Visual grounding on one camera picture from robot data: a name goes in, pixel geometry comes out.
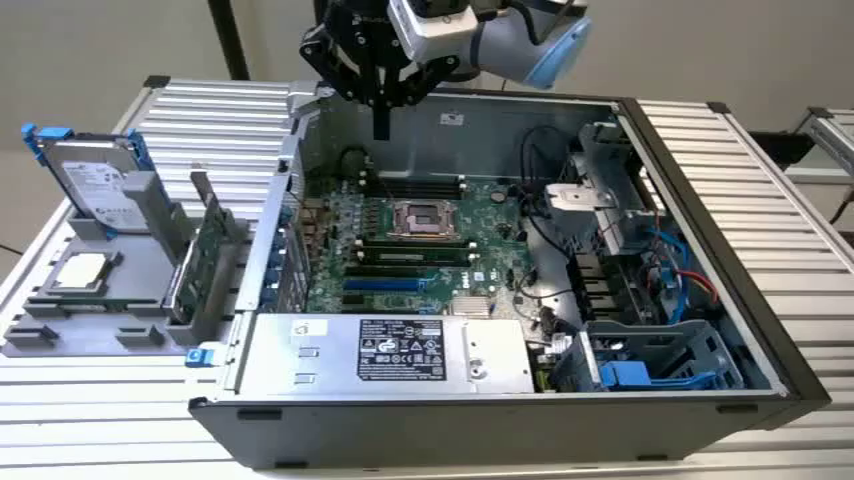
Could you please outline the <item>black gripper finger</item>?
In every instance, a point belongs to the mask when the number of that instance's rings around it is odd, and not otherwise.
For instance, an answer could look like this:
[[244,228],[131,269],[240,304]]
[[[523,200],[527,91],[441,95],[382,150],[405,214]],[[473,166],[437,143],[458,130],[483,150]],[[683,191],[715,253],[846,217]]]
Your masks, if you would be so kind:
[[299,53],[339,95],[371,108],[374,139],[382,140],[383,101],[379,99],[378,65],[367,37],[357,31],[336,40],[327,29],[310,29]]
[[457,55],[430,60],[414,73],[401,79],[403,63],[385,68],[382,84],[382,140],[391,135],[391,110],[397,107],[417,105],[437,86],[446,80],[459,66]]

